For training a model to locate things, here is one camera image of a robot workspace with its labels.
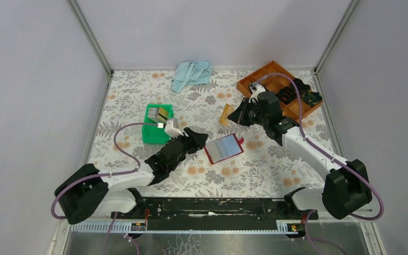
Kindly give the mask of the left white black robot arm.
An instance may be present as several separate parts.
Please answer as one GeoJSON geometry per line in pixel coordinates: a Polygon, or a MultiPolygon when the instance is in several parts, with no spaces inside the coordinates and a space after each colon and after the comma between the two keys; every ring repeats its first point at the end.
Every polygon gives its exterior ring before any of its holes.
{"type": "Polygon", "coordinates": [[[126,213],[138,218],[143,213],[142,198],[131,191],[138,186],[158,184],[170,176],[188,154],[204,148],[209,137],[185,127],[180,130],[156,124],[170,136],[167,143],[145,161],[138,159],[134,169],[123,171],[98,170],[85,164],[64,181],[54,192],[51,214],[69,224],[81,223],[96,214],[126,213]]]}

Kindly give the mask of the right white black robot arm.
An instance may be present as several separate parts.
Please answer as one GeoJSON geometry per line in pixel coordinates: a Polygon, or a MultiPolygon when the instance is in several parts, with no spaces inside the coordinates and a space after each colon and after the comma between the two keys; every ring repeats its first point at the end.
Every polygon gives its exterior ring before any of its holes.
{"type": "Polygon", "coordinates": [[[262,126],[270,139],[303,159],[324,180],[323,188],[299,188],[285,196],[288,201],[283,211],[288,218],[296,219],[304,211],[314,209],[343,219],[371,202],[364,163],[349,161],[320,147],[298,122],[283,115],[273,92],[261,92],[256,99],[244,98],[227,118],[243,126],[262,126]]]}

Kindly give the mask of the red leather card holder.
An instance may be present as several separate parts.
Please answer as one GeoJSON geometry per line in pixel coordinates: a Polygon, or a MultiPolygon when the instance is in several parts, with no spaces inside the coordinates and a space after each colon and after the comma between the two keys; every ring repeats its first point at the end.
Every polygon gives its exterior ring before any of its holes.
{"type": "Polygon", "coordinates": [[[207,142],[204,146],[205,153],[211,165],[227,160],[244,152],[243,137],[237,137],[234,133],[225,137],[207,142]]]}

